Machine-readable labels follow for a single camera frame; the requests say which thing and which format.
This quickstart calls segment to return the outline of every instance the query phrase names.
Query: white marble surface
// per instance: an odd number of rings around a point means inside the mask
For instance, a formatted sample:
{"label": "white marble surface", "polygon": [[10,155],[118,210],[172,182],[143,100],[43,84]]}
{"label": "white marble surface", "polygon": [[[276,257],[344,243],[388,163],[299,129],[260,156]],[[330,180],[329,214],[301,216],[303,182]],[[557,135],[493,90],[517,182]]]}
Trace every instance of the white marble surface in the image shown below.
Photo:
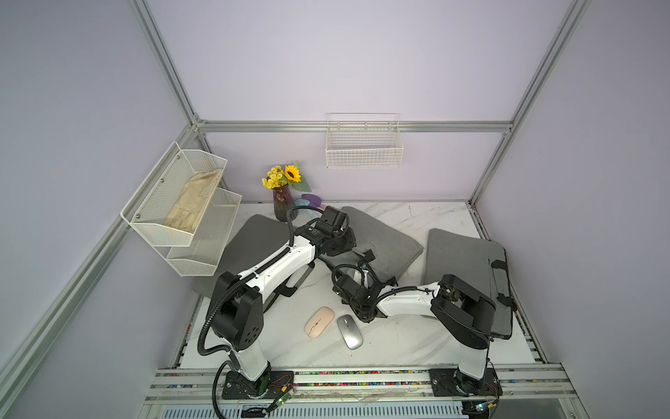
{"label": "white marble surface", "polygon": [[[353,206],[387,225],[413,237],[424,248],[428,231],[433,228],[470,237],[479,237],[470,213],[463,202],[337,202],[337,207]],[[242,204],[231,237],[254,214],[273,217],[272,204]],[[295,221],[301,225],[310,219],[301,214]],[[425,266],[424,252],[399,278],[399,284],[420,284]],[[297,281],[303,270],[293,275]],[[209,299],[205,298],[198,311],[193,331],[182,358],[181,368],[216,368],[226,354],[218,352],[201,357],[196,350],[198,333],[204,322]],[[342,339],[335,320],[317,338],[304,332],[305,323],[322,306],[335,312],[335,319],[351,314],[363,335],[364,344],[350,350]],[[259,337],[265,356],[274,367],[348,367],[388,365],[436,365],[458,363],[459,344],[437,320],[416,315],[377,318],[365,324],[353,315],[348,306],[341,304],[332,291],[330,271],[321,262],[291,297],[280,296],[265,314],[265,325]],[[209,332],[206,347],[220,343]],[[513,335],[509,340],[495,339],[489,357],[494,364],[534,363],[531,350],[516,318]]]}

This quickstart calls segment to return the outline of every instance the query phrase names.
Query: purple object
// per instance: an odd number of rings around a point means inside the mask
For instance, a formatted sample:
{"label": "purple object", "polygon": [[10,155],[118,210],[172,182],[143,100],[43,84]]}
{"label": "purple object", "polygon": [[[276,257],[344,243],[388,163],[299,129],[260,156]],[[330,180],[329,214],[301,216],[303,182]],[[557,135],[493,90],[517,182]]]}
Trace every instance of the purple object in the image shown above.
{"label": "purple object", "polygon": [[302,194],[302,198],[308,200],[311,206],[315,206],[316,208],[321,206],[321,198],[316,195]]}

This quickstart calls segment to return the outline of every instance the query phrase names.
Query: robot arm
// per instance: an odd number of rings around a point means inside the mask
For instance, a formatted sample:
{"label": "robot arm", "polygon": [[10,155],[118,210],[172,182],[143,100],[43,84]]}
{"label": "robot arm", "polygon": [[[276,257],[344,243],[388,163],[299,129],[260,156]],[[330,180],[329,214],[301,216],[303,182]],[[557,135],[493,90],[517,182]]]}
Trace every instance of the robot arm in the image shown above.
{"label": "robot arm", "polygon": [[[200,331],[198,352],[209,355],[228,351],[233,369],[248,384],[252,396],[260,396],[265,391],[270,373],[269,362],[257,342],[263,329],[264,301],[301,266],[322,254],[334,256],[355,246],[351,228],[342,228],[346,214],[332,207],[321,212],[320,219],[310,221],[295,232],[289,222],[289,241],[256,266],[238,275],[225,272],[217,279],[208,316]],[[360,283],[340,272],[345,267],[362,274]],[[334,291],[363,322],[398,314],[420,314],[440,320],[461,344],[459,372],[464,377],[461,387],[464,393],[477,394],[486,369],[495,311],[490,298],[453,275],[445,275],[440,282],[419,288],[381,283],[365,262],[358,266],[332,267],[332,272]],[[206,349],[204,341],[210,327],[229,345]]]}
{"label": "robot arm", "polygon": [[[297,206],[289,212],[301,208],[319,211],[322,216],[295,232],[289,221],[289,240],[284,246],[238,275],[224,272],[216,281],[198,337],[199,354],[229,353],[234,369],[250,383],[250,394],[260,396],[267,388],[264,380],[269,375],[269,363],[257,342],[263,329],[263,302],[300,267],[322,254],[333,256],[349,251],[356,243],[351,228],[342,228],[348,219],[345,213],[330,206],[325,210]],[[227,345],[205,348],[210,327]]]}
{"label": "robot arm", "polygon": [[[392,289],[386,287],[382,292]],[[420,314],[436,317],[442,322],[460,343],[458,370],[471,381],[469,388],[464,389],[468,393],[475,393],[472,390],[477,388],[486,372],[488,338],[495,307],[489,297],[454,275],[445,275],[442,281],[424,286],[424,290],[388,296],[377,305],[385,316]]]}

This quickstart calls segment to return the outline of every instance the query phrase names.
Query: white mesh shelf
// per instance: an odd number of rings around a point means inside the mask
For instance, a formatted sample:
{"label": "white mesh shelf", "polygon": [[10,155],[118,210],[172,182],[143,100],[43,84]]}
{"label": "white mesh shelf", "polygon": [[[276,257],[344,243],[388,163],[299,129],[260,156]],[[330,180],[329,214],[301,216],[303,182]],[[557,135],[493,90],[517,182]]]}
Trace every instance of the white mesh shelf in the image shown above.
{"label": "white mesh shelf", "polygon": [[165,260],[181,276],[212,276],[228,243],[242,196],[217,188],[188,247],[172,247]]}
{"label": "white mesh shelf", "polygon": [[403,158],[399,122],[399,114],[329,114],[326,166],[399,168]]}
{"label": "white mesh shelf", "polygon": [[242,196],[215,188],[197,217],[192,233],[164,225],[188,180],[196,173],[221,169],[216,177],[218,184],[227,163],[226,159],[202,150],[181,149],[177,143],[166,153],[171,151],[176,151],[175,156],[144,201],[133,210],[140,188],[121,211],[121,217],[181,276],[211,276],[228,243]]}
{"label": "white mesh shelf", "polygon": [[[156,182],[132,218],[126,221],[152,246],[189,246],[202,222],[203,214],[200,214],[193,233],[163,225],[165,217],[179,199],[184,184],[193,175],[224,169],[227,162],[224,158],[202,150],[179,149],[165,169],[161,180]],[[220,182],[222,176],[223,170],[218,175],[216,183]],[[209,206],[211,198],[210,196],[205,208]]]}

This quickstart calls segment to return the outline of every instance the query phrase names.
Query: vase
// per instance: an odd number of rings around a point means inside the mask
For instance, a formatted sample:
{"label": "vase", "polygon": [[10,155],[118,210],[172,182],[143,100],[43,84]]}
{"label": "vase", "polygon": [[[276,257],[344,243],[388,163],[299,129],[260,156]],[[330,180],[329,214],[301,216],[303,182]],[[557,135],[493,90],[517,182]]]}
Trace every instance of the vase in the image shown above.
{"label": "vase", "polygon": [[[286,222],[286,211],[295,207],[295,201],[291,195],[291,190],[286,184],[279,188],[272,188],[272,198],[275,202],[275,217],[282,223]],[[291,221],[297,217],[297,211],[291,211]]]}

